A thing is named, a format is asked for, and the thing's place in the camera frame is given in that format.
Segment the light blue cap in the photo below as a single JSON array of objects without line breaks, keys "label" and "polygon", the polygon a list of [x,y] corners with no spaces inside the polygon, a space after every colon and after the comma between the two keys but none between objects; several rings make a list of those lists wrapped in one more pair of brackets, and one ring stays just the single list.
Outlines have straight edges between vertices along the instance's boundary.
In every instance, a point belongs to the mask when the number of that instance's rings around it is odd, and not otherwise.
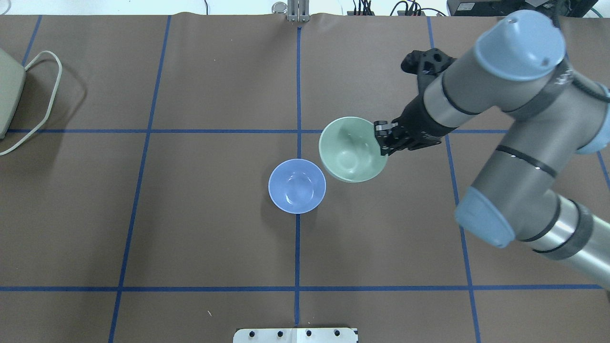
[{"label": "light blue cap", "polygon": [[[598,85],[604,90],[606,96],[610,96],[610,92],[606,86],[600,83],[598,83]],[[587,145],[576,150],[576,153],[581,155],[596,153],[605,148],[608,143],[610,143],[610,104],[606,105],[606,118],[601,124],[601,128],[597,132],[597,135],[595,135]]]},{"label": "light blue cap", "polygon": [[458,224],[480,239],[504,248],[515,239],[515,231],[504,215],[474,187],[469,187],[455,212]]},{"label": "light blue cap", "polygon": [[510,81],[531,81],[550,73],[565,56],[565,41],[551,19],[519,10],[482,34],[475,56],[489,73]]}]

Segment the bowl rim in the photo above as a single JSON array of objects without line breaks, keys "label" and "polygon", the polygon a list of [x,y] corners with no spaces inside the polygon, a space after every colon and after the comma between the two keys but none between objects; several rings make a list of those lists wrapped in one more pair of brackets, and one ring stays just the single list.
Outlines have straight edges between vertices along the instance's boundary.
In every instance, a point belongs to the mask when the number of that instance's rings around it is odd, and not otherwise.
[{"label": "bowl rim", "polygon": [[[316,172],[320,172],[320,176],[322,177],[322,181],[324,182],[324,192],[322,193],[322,196],[320,197],[320,201],[314,207],[312,207],[311,209],[308,209],[308,210],[306,210],[304,212],[301,212],[301,211],[288,211],[288,210],[282,208],[280,205],[278,205],[278,203],[275,201],[275,199],[271,195],[271,179],[272,179],[273,175],[275,174],[276,170],[279,169],[282,165],[291,163],[293,161],[305,161],[306,163],[308,163],[310,165],[313,165],[315,167]],[[267,192],[269,193],[269,197],[271,198],[271,201],[273,202],[273,204],[275,204],[275,206],[277,206],[277,208],[279,208],[280,210],[282,210],[284,212],[288,212],[290,214],[303,214],[303,213],[307,213],[309,211],[313,211],[316,207],[318,207],[318,205],[320,205],[322,203],[322,200],[324,200],[324,196],[326,195],[326,177],[324,176],[324,173],[322,172],[322,169],[320,169],[320,167],[318,167],[317,164],[311,162],[310,160],[300,159],[300,158],[289,159],[289,160],[286,160],[286,161],[278,164],[273,169],[273,171],[271,172],[271,175],[269,176],[269,181],[267,181]]]},{"label": "bowl rim", "polygon": [[329,168],[326,166],[326,162],[324,161],[324,157],[322,156],[322,153],[321,153],[321,152],[322,152],[322,137],[324,137],[324,133],[326,132],[326,129],[328,129],[328,128],[329,128],[331,125],[333,125],[335,122],[337,122],[337,121],[343,121],[343,120],[346,120],[346,119],[358,119],[358,120],[360,120],[360,121],[366,121],[367,123],[371,124],[371,126],[373,126],[373,123],[371,123],[370,121],[368,121],[368,120],[366,120],[366,119],[364,119],[364,118],[361,118],[361,117],[354,117],[354,116],[340,117],[340,118],[337,118],[337,119],[335,119],[335,120],[331,121],[330,123],[328,123],[328,125],[326,125],[326,127],[324,128],[324,130],[322,130],[322,133],[320,134],[320,139],[318,139],[318,154],[320,155],[320,159],[322,160],[322,165],[324,166],[324,169],[326,169],[326,171],[327,171],[327,172],[328,172],[328,173],[329,173],[331,176],[333,176],[333,177],[335,177],[335,178],[337,178],[337,179],[339,179],[339,180],[341,180],[341,181],[343,181],[343,182],[349,182],[349,183],[359,183],[359,182],[365,182],[365,181],[368,181],[368,180],[370,180],[370,179],[374,178],[375,176],[379,175],[379,174],[380,174],[380,173],[383,171],[383,169],[386,167],[386,163],[387,163],[387,156],[382,156],[382,157],[385,157],[385,158],[384,158],[385,162],[384,162],[383,167],[382,167],[382,168],[379,170],[379,172],[377,172],[377,174],[375,174],[375,175],[371,176],[371,177],[370,177],[370,178],[368,178],[368,179],[362,179],[362,180],[353,180],[353,179],[344,178],[343,176],[340,176],[340,175],[337,175],[336,173],[333,173],[333,172],[332,172],[332,171],[331,171],[331,170],[330,170],[330,169],[329,169]]}]

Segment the bowl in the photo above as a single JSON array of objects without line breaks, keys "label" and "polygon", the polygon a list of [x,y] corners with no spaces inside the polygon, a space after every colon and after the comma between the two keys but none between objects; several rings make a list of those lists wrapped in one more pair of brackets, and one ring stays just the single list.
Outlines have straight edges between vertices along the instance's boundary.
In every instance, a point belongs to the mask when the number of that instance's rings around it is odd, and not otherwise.
[{"label": "bowl", "polygon": [[386,166],[375,139],[373,123],[359,117],[343,117],[328,124],[318,143],[326,171],[345,182],[374,178]]},{"label": "bowl", "polygon": [[314,163],[290,159],[280,163],[269,177],[269,196],[281,210],[302,214],[316,208],[324,199],[326,178]]}]

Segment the blue cup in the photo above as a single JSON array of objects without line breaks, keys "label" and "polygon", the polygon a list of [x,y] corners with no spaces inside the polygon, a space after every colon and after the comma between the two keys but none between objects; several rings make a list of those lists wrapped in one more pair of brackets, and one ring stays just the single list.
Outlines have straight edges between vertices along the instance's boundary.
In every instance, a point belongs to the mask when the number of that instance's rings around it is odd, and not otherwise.
[{"label": "blue cup", "polygon": [[279,164],[269,177],[269,196],[281,210],[302,214],[316,208],[324,199],[326,178],[317,165],[305,159]]}]

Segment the light green cup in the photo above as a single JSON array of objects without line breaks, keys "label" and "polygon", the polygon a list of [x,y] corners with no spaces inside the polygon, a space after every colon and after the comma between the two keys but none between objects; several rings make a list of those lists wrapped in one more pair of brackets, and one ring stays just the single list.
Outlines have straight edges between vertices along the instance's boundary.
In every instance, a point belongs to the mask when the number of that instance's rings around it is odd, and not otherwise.
[{"label": "light green cup", "polygon": [[370,180],[387,162],[387,156],[379,153],[373,123],[358,117],[343,117],[328,124],[318,149],[326,171],[345,182]]}]

